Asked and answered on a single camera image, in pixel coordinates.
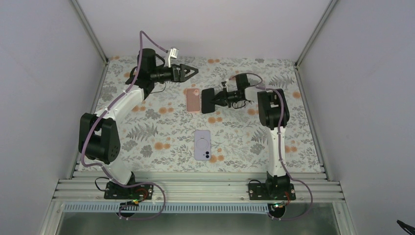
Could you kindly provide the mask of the black smartphone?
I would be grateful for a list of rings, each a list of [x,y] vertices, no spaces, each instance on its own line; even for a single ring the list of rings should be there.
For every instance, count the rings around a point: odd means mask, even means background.
[[[201,92],[201,113],[210,114],[215,112],[215,104],[212,103],[215,97],[214,88],[204,89]]]

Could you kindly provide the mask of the pink phone case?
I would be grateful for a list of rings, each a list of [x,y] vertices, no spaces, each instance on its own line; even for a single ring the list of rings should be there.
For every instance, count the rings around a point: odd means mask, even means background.
[[[200,90],[197,88],[186,89],[186,111],[189,113],[198,113],[201,110]]]

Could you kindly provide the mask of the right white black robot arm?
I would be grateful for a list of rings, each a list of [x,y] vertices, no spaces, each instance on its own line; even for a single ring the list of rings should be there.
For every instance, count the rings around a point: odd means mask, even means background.
[[[285,132],[290,118],[287,101],[282,89],[272,89],[262,86],[263,79],[256,85],[250,84],[246,72],[234,76],[237,89],[229,91],[227,83],[222,82],[222,90],[213,93],[212,97],[202,97],[202,101],[212,107],[232,107],[240,101],[256,102],[258,116],[262,126],[266,128],[269,148],[269,164],[266,181],[262,188],[270,199],[278,199],[290,192],[291,178],[285,166]]]

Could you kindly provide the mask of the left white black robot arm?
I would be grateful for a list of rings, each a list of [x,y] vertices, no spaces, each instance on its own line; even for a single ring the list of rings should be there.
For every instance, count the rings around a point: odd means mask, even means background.
[[[80,118],[78,148],[81,164],[102,168],[123,198],[132,197],[137,184],[132,171],[117,158],[120,152],[118,123],[149,96],[157,83],[183,83],[199,72],[185,64],[171,63],[178,57],[178,49],[173,47],[166,53],[167,57],[162,58],[153,49],[141,49],[137,67],[130,73],[121,94],[94,114],[84,113]]]

